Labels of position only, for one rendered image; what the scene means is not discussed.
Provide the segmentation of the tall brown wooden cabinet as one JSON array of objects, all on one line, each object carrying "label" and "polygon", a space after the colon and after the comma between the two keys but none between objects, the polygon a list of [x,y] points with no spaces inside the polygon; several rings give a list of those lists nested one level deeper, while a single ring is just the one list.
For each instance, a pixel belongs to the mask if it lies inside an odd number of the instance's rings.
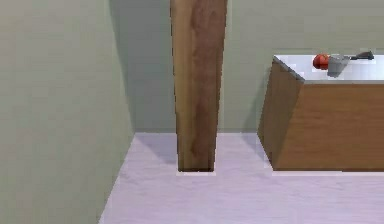
[{"label": "tall brown wooden cabinet", "polygon": [[178,170],[215,164],[228,0],[170,0]]}]

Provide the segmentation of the red tomato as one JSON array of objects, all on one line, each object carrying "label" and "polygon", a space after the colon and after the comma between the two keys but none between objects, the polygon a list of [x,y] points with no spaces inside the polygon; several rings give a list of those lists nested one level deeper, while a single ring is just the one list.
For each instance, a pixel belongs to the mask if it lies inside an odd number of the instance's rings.
[{"label": "red tomato", "polygon": [[329,66],[329,56],[327,54],[317,54],[312,61],[313,67],[320,70],[327,70]]}]

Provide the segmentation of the brown counter with white top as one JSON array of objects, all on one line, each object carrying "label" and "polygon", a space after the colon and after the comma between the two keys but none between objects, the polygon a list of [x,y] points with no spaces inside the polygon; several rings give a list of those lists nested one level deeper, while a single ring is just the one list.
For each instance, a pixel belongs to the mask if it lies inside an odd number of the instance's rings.
[{"label": "brown counter with white top", "polygon": [[335,73],[275,55],[258,137],[275,171],[384,172],[384,55]]}]

